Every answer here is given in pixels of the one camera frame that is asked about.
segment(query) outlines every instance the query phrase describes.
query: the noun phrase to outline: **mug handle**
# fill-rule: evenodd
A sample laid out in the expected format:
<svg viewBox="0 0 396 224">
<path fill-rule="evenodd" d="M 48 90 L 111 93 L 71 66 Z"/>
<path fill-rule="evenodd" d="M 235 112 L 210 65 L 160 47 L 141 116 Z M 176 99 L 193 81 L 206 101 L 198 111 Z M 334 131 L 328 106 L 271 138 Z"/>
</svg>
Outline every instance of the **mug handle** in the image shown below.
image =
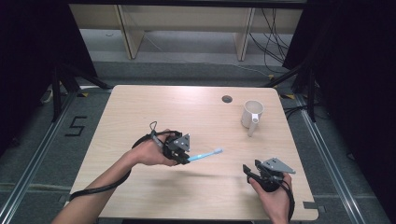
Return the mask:
<svg viewBox="0 0 396 224">
<path fill-rule="evenodd" d="M 251 137 L 253 135 L 254 130 L 256 130 L 257 125 L 259 124 L 259 115 L 258 114 L 252 114 L 251 115 L 251 123 L 248 128 L 247 135 Z"/>
</svg>

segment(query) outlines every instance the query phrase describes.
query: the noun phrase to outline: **white mug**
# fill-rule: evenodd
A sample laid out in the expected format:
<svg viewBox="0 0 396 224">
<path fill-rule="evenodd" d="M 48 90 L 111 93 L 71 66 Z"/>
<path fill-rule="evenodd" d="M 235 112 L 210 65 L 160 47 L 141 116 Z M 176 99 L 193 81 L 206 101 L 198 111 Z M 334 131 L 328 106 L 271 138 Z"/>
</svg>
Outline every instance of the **white mug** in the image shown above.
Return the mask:
<svg viewBox="0 0 396 224">
<path fill-rule="evenodd" d="M 248 128 L 247 135 L 249 137 L 253 135 L 254 130 L 259 124 L 262 111 L 264 111 L 262 103 L 254 100 L 245 102 L 241 122 L 245 128 Z"/>
</svg>

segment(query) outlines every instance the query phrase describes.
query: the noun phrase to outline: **blue toothbrush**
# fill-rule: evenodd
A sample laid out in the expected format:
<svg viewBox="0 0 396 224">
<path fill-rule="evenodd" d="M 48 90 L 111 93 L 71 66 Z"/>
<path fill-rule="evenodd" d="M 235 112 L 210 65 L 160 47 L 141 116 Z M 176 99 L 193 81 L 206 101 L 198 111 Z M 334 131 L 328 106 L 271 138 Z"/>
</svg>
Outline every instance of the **blue toothbrush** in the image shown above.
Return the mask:
<svg viewBox="0 0 396 224">
<path fill-rule="evenodd" d="M 219 147 L 219 148 L 216 148 L 216 149 L 215 149 L 214 151 L 212 151 L 212 152 L 208 152 L 208 153 L 205 153 L 205 154 L 201 154 L 201 155 L 196 155 L 196 156 L 193 156 L 193 157 L 189 157 L 189 161 L 197 161 L 197 160 L 203 159 L 203 158 L 208 157 L 208 156 L 211 156 L 211 155 L 219 154 L 219 153 L 221 153 L 222 151 L 223 151 L 223 149 L 222 149 L 221 147 Z"/>
</svg>

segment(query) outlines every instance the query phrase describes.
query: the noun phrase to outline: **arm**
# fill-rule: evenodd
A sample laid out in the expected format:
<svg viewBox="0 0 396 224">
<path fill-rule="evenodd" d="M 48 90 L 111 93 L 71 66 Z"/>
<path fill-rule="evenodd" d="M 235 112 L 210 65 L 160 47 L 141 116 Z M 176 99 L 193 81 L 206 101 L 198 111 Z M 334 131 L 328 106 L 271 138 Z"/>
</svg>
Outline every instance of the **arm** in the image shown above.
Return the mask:
<svg viewBox="0 0 396 224">
<path fill-rule="evenodd" d="M 289 184 L 291 190 L 291 176 L 284 173 L 284 180 Z M 250 178 L 249 183 L 256 190 L 262 201 L 262 208 L 265 214 L 271 219 L 274 224 L 285 224 L 288 222 L 289 215 L 289 197 L 285 190 L 282 188 L 277 189 L 274 192 L 265 192 L 260 184 Z"/>
<path fill-rule="evenodd" d="M 162 134 L 158 138 L 164 142 L 167 136 L 169 134 Z M 112 184 L 121 179 L 138 163 L 145 165 L 176 165 L 175 161 L 165 158 L 161 148 L 152 140 L 148 140 L 123 154 L 118 161 L 99 175 L 86 189 Z M 115 189 L 111 189 L 105 192 L 75 198 L 52 220 L 52 223 L 94 223 L 114 191 Z"/>
</svg>

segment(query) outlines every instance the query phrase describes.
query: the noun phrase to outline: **light wood tabletop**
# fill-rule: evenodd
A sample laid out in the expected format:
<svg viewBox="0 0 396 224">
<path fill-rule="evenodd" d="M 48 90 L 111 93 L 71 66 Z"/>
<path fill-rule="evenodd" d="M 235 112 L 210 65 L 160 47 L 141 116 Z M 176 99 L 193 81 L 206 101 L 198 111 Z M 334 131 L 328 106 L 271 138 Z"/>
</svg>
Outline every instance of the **light wood tabletop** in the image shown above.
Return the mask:
<svg viewBox="0 0 396 224">
<path fill-rule="evenodd" d="M 232 97 L 230 103 L 223 96 Z M 252 137 L 241 124 L 243 105 L 264 105 Z M 268 219 L 242 165 L 258 174 L 254 161 L 278 158 L 296 171 L 292 220 L 315 220 L 314 201 L 290 127 L 274 89 L 184 86 L 116 86 L 107 102 L 71 192 L 86 188 L 134 142 L 156 131 L 191 136 L 190 156 L 222 147 L 219 155 L 186 165 L 136 165 L 100 217 L 154 219 Z"/>
</svg>

